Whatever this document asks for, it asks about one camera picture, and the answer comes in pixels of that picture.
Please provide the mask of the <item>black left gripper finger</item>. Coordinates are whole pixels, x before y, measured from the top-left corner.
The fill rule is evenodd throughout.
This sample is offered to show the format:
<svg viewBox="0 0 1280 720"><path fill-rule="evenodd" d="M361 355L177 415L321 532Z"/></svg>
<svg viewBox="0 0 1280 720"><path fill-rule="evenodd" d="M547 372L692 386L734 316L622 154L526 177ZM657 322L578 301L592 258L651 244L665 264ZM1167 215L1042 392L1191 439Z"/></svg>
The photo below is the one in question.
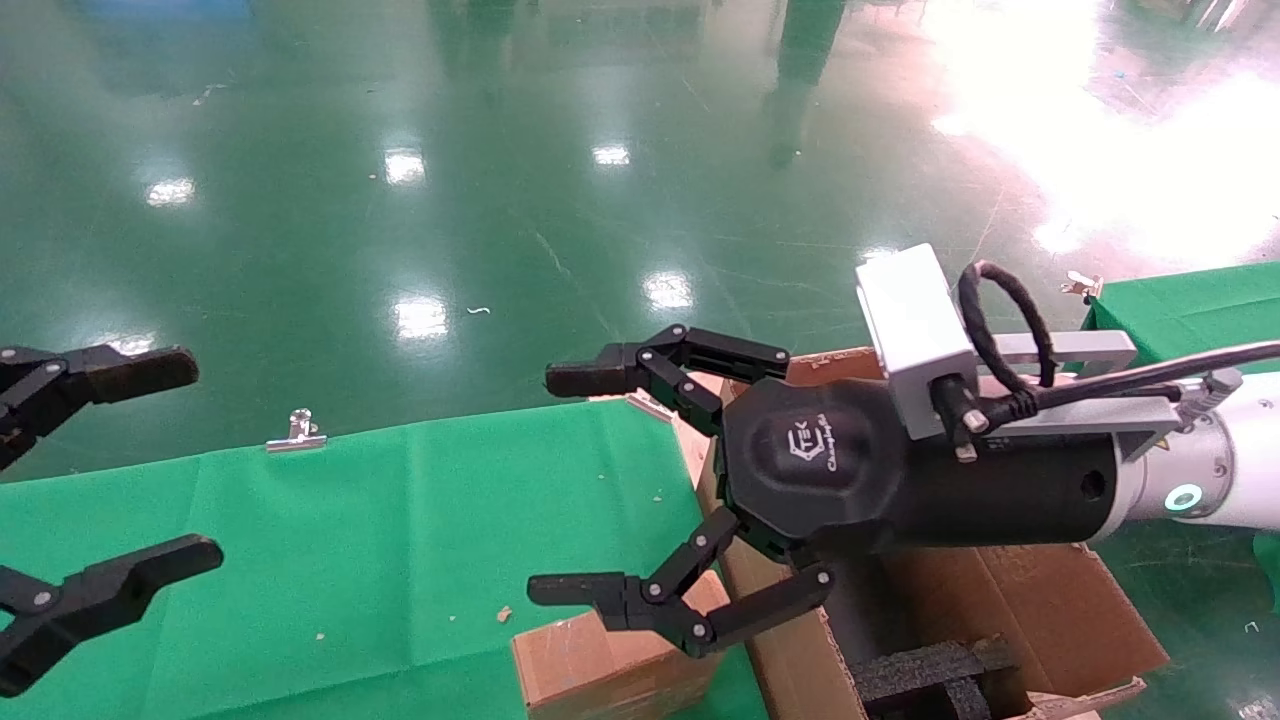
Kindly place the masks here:
<svg viewBox="0 0 1280 720"><path fill-rule="evenodd" d="M55 354L1 351L1 469L27 455L79 410L192 386L198 364L180 346L123 354L109 345Z"/></svg>
<svg viewBox="0 0 1280 720"><path fill-rule="evenodd" d="M182 536L96 562L52 584L1 569L1 694L15 698L77 646L140 623L156 593L224 564L221 547Z"/></svg>

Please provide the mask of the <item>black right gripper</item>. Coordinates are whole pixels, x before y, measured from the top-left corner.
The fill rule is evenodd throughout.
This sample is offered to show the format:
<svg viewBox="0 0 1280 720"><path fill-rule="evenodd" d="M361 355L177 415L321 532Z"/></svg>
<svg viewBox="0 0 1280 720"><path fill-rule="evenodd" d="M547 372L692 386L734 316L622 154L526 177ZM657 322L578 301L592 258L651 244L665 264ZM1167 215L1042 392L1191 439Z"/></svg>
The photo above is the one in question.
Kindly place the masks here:
<svg viewBox="0 0 1280 720"><path fill-rule="evenodd" d="M882 380L792 386L790 351L673 324L608 343L590 361L550 363L558 398L643 389L700 434L721 434L724 502L760 551L1069 544L1112 512L1117 457L1106 434L979 439L964 462L945 438L911 439ZM723 411L690 372L754 384ZM654 632L703 659L819 607L835 574L817 564L708 612L685 593L722 559L742 523L712 512L649 577L534 575L539 606L591 606L608 632Z"/></svg>

